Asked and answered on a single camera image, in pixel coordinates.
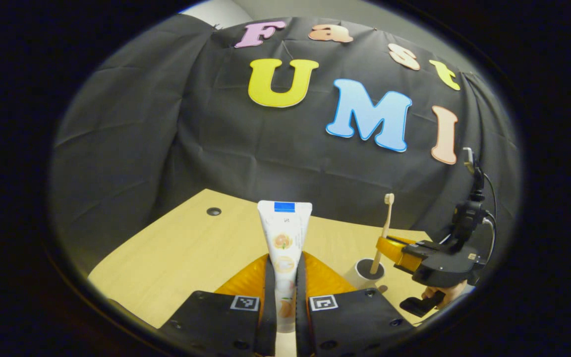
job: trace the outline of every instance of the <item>hand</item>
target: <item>hand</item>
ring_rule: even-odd
[[[442,299],[442,302],[435,307],[436,309],[443,309],[451,301],[455,300],[459,294],[462,294],[462,291],[464,291],[464,288],[466,288],[467,282],[468,280],[464,280],[460,284],[450,288],[426,287],[426,290],[424,290],[422,293],[422,298],[432,298],[437,291],[443,292],[444,299]]]

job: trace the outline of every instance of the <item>foam letter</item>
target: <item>foam letter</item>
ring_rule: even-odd
[[[449,87],[453,88],[454,90],[459,90],[459,84],[453,82],[451,77],[455,77],[455,73],[453,73],[450,69],[446,67],[446,64],[434,61],[429,59],[429,63],[435,66],[435,69],[438,71],[438,75],[440,79]]]
[[[278,29],[283,29],[286,25],[283,21],[276,22],[260,22],[251,23],[246,25],[246,33],[241,41],[235,45],[235,48],[258,46],[263,43],[259,39],[259,36],[263,36],[263,39],[268,39],[270,36],[274,35],[275,27]]]
[[[412,70],[420,70],[420,64],[415,60],[417,57],[404,47],[400,47],[395,43],[389,43],[389,55],[394,59],[394,61],[400,63],[406,68],[411,68]]]
[[[252,74],[248,83],[248,95],[257,104],[266,107],[285,108],[298,104],[305,98],[310,85],[310,76],[319,63],[308,59],[293,59],[290,65],[294,67],[292,87],[285,93],[272,91],[272,76],[275,68],[281,65],[279,59],[256,59],[250,63]]]
[[[354,135],[354,129],[350,125],[353,113],[362,140],[369,139],[382,123],[383,129],[374,139],[376,144],[393,151],[406,151],[404,129],[406,111],[411,106],[409,97],[396,91],[388,91],[374,106],[360,82],[336,79],[334,85],[340,90],[340,95],[334,122],[326,127],[328,133],[345,138]]]
[[[438,117],[438,141],[431,149],[431,155],[435,160],[453,165],[457,161],[453,151],[457,116],[446,108],[433,106],[431,109]]]
[[[316,25],[312,27],[309,38],[317,41],[351,42],[354,39],[349,36],[346,28],[339,25]]]

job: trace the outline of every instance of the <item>blue letter m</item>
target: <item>blue letter m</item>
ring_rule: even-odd
[[[351,79],[336,79],[334,85],[340,94],[334,122],[327,125],[326,131],[332,135],[350,138],[354,135],[351,128],[351,114],[362,140],[367,140],[378,128],[383,129],[376,135],[376,144],[390,150],[406,151],[404,129],[406,111],[411,106],[411,99],[396,91],[388,91],[376,106],[371,102],[365,87]]]

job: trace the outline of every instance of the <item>toothpaste tube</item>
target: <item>toothpaste tube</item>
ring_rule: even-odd
[[[275,270],[277,332],[294,331],[295,278],[312,213],[311,203],[260,201],[257,204]]]

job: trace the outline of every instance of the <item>toothbrush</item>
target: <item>toothbrush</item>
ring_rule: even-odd
[[[394,204],[394,194],[388,193],[385,195],[385,203],[389,205],[389,210],[387,211],[387,221],[385,222],[385,226],[383,226],[383,238],[386,238],[389,234],[389,224],[392,219],[392,205]],[[369,274],[375,274],[378,271],[378,265],[380,264],[381,253],[377,249],[376,250],[376,258],[374,258],[374,262],[371,264],[371,269],[369,270]]]

